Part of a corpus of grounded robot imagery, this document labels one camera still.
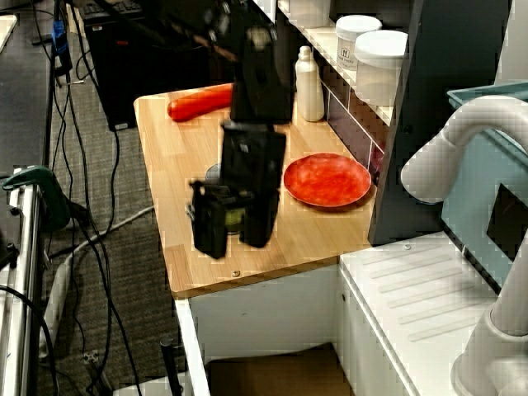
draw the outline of white cabinet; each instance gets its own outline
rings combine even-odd
[[[405,394],[338,266],[177,301],[177,312],[196,396],[210,394],[210,361],[328,342],[357,396]]]
[[[177,301],[194,395],[204,365],[331,342],[355,396],[454,395],[450,369],[496,296],[443,233]]]

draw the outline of green clamp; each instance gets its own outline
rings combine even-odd
[[[31,166],[15,173],[2,183],[5,191],[13,191],[18,187],[36,184],[40,188],[46,204],[45,216],[41,230],[45,233],[57,231],[66,227],[70,220],[68,199],[64,196],[57,178],[47,167]]]

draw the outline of plate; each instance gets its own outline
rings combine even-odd
[[[325,208],[356,202],[370,184],[365,167],[355,159],[333,153],[298,159],[284,172],[285,188],[296,200]]]

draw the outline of wooden tabletop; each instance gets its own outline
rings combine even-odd
[[[321,211],[295,200],[281,188],[279,212],[270,242],[262,249],[230,236],[226,257],[215,260],[196,250],[186,205],[189,182],[204,179],[219,162],[222,120],[229,109],[176,123],[167,115],[168,103],[199,90],[141,97],[135,102],[139,136],[158,219],[163,255],[172,295],[189,298],[264,281],[338,262],[339,255],[369,248],[367,234],[375,187],[354,205],[339,211]],[[287,136],[285,168],[311,153],[350,152],[325,122],[307,122],[294,116],[277,130]]]

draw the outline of tile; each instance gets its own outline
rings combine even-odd
[[[333,128],[354,158],[368,169],[372,139],[350,117],[348,112],[333,95],[330,95],[328,124]]]
[[[380,180],[381,166],[383,165],[384,154],[383,151],[378,148],[375,144],[372,144],[372,149],[370,150],[370,163],[369,163],[369,173],[372,177],[372,182],[378,186],[378,181]]]
[[[350,92],[348,110],[378,146],[385,145],[389,134],[389,126],[368,105],[361,101],[352,90]]]
[[[336,70],[330,66],[328,61],[315,50],[313,52],[313,58],[319,66],[319,75],[323,80],[324,84],[330,89],[335,97],[348,108],[348,102],[350,100],[350,85],[339,75]]]

